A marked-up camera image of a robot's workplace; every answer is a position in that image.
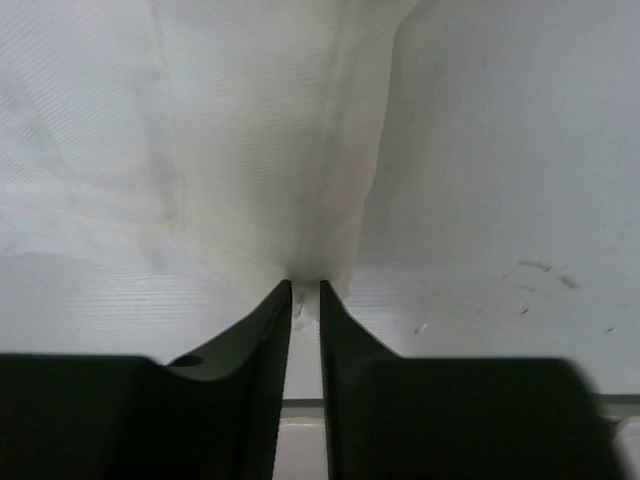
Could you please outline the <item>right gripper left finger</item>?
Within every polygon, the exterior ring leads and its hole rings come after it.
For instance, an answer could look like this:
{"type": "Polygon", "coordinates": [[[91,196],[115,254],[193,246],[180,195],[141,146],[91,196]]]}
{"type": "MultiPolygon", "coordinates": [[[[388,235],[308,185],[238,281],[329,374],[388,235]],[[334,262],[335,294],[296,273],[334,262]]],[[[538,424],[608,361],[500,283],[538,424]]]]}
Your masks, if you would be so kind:
{"type": "Polygon", "coordinates": [[[161,365],[136,356],[5,354],[5,479],[269,479],[292,286],[161,365]]]}

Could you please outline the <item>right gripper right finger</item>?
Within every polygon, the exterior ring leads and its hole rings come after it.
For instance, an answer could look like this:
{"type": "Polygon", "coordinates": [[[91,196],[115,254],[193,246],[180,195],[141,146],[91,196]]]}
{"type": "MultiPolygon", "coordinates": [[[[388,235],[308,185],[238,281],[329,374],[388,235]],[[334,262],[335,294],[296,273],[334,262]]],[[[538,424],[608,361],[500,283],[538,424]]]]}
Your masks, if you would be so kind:
{"type": "Polygon", "coordinates": [[[611,427],[560,358],[406,358],[322,282],[333,479],[622,479],[611,427]]]}

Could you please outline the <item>white skirt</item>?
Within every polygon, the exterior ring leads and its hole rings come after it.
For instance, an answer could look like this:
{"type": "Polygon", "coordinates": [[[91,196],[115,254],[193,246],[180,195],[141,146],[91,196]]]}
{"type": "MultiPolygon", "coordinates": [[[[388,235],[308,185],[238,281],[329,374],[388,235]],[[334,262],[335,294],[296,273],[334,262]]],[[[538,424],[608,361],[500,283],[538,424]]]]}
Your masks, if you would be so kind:
{"type": "Polygon", "coordinates": [[[1,252],[346,293],[412,1],[5,1],[1,252]]]}

